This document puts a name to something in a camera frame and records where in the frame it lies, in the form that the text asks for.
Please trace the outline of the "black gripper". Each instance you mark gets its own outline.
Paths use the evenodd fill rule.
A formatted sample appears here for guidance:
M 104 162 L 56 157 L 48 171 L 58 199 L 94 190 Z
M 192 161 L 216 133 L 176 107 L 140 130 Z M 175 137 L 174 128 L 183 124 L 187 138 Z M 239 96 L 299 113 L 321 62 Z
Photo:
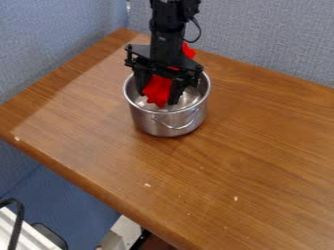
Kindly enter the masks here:
M 174 79 L 170 87 L 168 105 L 179 102 L 191 80 L 199 79 L 203 71 L 202 65 L 187 58 L 183 53 L 184 34 L 184 29 L 176 32 L 152 31 L 148 44 L 128 44 L 126 46 L 126 66 L 134 71 L 136 88 L 142 96 L 143 89 L 154 74 Z M 175 66 L 180 70 L 172 70 L 168 66 Z

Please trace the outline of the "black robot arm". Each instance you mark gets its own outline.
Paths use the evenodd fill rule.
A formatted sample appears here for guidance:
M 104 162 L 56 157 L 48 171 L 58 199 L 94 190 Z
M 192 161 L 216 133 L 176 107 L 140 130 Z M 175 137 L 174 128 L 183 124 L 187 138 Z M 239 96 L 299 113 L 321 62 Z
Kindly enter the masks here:
M 198 85 L 203 66 L 186 39 L 187 23 L 199 28 L 200 0 L 150 0 L 148 45 L 128 44 L 126 66 L 134 71 L 138 93 L 159 107 L 175 105 L 186 89 Z

